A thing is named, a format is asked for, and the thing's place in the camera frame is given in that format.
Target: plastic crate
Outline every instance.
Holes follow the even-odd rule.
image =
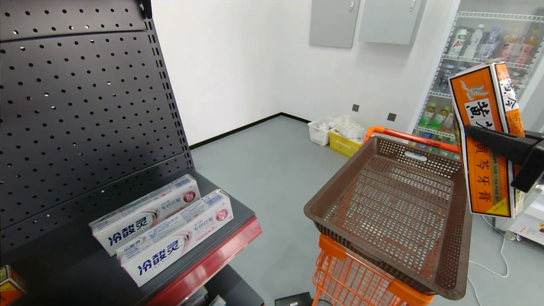
[[[331,149],[347,157],[353,156],[363,145],[349,138],[345,138],[339,133],[331,130],[329,131]]]
[[[320,146],[326,146],[329,144],[329,131],[323,131],[319,129],[319,125],[323,122],[334,122],[334,119],[331,117],[327,117],[308,123],[308,129],[310,130],[310,140]]]

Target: toothpaste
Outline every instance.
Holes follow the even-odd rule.
[[[200,199],[196,180],[186,174],[172,183],[89,223],[110,256],[137,235]]]
[[[232,219],[230,198],[217,189],[119,248],[118,261],[140,287]]]

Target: brown basket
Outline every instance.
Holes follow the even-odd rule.
[[[466,203],[459,161],[372,137],[304,214],[320,232],[417,291],[457,300],[468,273],[472,215]]]

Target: red shelf edge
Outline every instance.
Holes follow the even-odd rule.
[[[262,232],[259,221],[256,217],[253,217],[244,227],[234,233],[229,240],[223,242],[187,273],[173,281],[147,305],[179,305],[198,288],[207,283]]]

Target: black pegboard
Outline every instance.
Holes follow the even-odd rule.
[[[100,206],[120,206],[114,198],[123,191],[193,167],[153,23],[135,1],[4,3],[2,253]],[[45,7],[41,23],[21,22]],[[59,35],[71,23],[89,29]],[[54,36],[33,34],[52,25]],[[15,40],[5,27],[18,29]]]
[[[0,40],[144,30],[137,1],[3,0]]]

